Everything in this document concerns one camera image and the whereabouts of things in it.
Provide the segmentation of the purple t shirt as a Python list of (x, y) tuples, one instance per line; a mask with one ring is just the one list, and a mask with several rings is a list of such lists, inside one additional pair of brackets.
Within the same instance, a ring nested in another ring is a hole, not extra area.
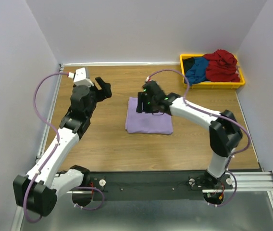
[(165, 134), (173, 133), (172, 118), (168, 114), (137, 113), (137, 98), (128, 100), (125, 130), (128, 133)]

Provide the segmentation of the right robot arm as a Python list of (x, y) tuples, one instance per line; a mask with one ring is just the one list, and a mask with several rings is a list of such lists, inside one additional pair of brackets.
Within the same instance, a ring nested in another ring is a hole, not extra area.
[(154, 80), (146, 82), (142, 88), (141, 98), (154, 112), (185, 118), (209, 131), (212, 158), (203, 182), (211, 189), (220, 185), (231, 154), (243, 137), (233, 113), (201, 107), (173, 92), (166, 95)]

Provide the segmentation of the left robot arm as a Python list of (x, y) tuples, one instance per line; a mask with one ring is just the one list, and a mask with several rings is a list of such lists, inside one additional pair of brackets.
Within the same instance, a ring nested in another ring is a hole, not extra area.
[(90, 171), (81, 166), (72, 166), (66, 173), (56, 177), (59, 167), (81, 140), (88, 127), (97, 103), (112, 96), (110, 83), (97, 77), (95, 85), (75, 84), (70, 97), (70, 106), (62, 118), (56, 135), (35, 166), (24, 176), (18, 175), (13, 181), (16, 204), (23, 208), (25, 218), (34, 223), (28, 212), (40, 218), (48, 216), (57, 200), (73, 189), (86, 190), (91, 194), (102, 193), (90, 179)]

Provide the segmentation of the blue t shirt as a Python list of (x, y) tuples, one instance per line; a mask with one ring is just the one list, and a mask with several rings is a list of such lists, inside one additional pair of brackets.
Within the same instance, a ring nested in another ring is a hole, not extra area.
[(189, 71), (185, 73), (185, 76), (188, 79), (190, 86), (192, 86), (193, 84), (207, 81), (206, 69), (209, 65), (209, 60), (207, 60), (203, 56), (194, 58), (195, 64)]

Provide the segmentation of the black t shirt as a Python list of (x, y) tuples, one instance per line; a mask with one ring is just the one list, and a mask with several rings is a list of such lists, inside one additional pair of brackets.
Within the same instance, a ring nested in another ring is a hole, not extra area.
[(183, 61), (184, 73), (189, 71), (193, 67), (193, 65), (195, 64), (195, 58), (194, 57), (183, 59), (182, 61)]

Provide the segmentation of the yellow plastic bin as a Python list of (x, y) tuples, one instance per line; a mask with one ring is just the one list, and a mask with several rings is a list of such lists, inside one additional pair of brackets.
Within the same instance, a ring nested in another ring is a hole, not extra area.
[[(202, 53), (188, 53), (188, 54), (180, 54), (179, 55), (179, 64), (181, 68), (182, 74), (184, 74), (184, 66), (183, 66), (183, 60), (191, 57), (201, 57), (203, 56)], [(243, 75), (243, 72), (241, 70), (241, 67), (239, 65), (239, 62), (237, 62), (237, 72), (238, 76), (240, 78), (239, 82), (210, 82), (205, 81), (198, 84), (193, 84), (190, 86), (191, 89), (238, 89), (245, 85), (246, 80)]]

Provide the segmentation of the red t shirt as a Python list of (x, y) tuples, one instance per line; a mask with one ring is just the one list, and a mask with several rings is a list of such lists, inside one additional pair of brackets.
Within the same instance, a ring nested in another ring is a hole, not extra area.
[(203, 57), (209, 61), (205, 76), (211, 82), (240, 82), (237, 73), (237, 59), (226, 50), (216, 50)]

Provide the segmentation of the black mounting base plate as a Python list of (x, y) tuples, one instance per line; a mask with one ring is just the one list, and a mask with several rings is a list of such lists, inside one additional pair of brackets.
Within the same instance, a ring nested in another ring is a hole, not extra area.
[(218, 202), (225, 190), (233, 188), (229, 175), (210, 179), (204, 170), (91, 172), (86, 186), (100, 191), (75, 190), (72, 201), (81, 206), (90, 202), (203, 200)]

